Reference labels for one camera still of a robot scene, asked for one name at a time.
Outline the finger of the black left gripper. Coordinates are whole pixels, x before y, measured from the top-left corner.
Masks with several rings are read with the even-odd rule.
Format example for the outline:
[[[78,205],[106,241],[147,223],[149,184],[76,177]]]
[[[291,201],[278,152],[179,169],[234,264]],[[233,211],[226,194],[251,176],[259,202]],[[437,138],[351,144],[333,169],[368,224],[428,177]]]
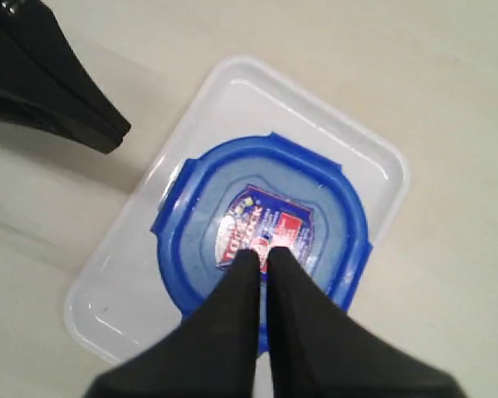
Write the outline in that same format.
[[[68,96],[28,54],[16,30],[0,24],[0,121],[75,141],[100,153],[123,142],[105,136],[108,125]]]
[[[16,35],[27,54],[86,111],[108,125],[106,137],[121,141],[130,122],[91,79],[52,10],[42,1],[24,1],[19,7]]]

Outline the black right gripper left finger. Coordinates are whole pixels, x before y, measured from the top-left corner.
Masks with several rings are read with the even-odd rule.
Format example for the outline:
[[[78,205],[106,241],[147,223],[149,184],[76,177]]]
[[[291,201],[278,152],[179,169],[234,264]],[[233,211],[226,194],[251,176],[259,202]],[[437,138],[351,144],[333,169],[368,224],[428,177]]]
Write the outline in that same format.
[[[97,376],[87,397],[250,397],[256,371],[260,260],[237,252],[203,305],[162,341]]]

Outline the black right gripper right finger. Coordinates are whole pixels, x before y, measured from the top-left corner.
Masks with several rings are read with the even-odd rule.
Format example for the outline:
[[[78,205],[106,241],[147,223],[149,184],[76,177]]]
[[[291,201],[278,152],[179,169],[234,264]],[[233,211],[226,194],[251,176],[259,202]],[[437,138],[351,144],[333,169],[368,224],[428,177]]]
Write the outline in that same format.
[[[449,373],[376,337],[276,247],[268,255],[266,323],[276,397],[463,397]]]

